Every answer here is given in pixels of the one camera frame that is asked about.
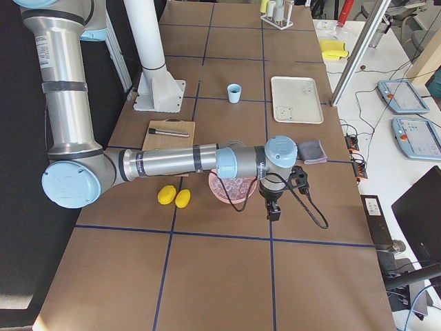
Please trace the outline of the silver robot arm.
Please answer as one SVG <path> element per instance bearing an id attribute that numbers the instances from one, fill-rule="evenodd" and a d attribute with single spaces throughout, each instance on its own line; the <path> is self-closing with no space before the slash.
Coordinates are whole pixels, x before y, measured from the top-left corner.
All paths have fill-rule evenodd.
<path id="1" fill-rule="evenodd" d="M 41 182 L 46 196 L 64 208 L 82 208 L 104 192 L 139 177 L 202 173 L 221 179 L 254 178 L 267 217 L 280 217 L 278 199 L 292 190 L 297 147 L 285 136 L 264 146 L 195 145 L 152 151 L 106 151 L 92 128 L 81 40 L 106 37 L 104 1 L 20 1 L 24 25 L 33 33 L 53 145 Z"/>

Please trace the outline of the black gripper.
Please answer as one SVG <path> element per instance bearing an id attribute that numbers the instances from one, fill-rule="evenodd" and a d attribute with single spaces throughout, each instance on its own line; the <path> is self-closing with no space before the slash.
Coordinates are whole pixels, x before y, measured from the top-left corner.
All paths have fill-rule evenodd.
<path id="1" fill-rule="evenodd" d="M 283 192 L 286 190 L 287 186 L 285 185 L 279 190 L 270 190 L 263 184 L 259 185 L 259 193 L 265 200 L 267 220 L 278 221 L 280 219 L 281 209 L 278 204 L 278 200 L 282 197 Z"/>

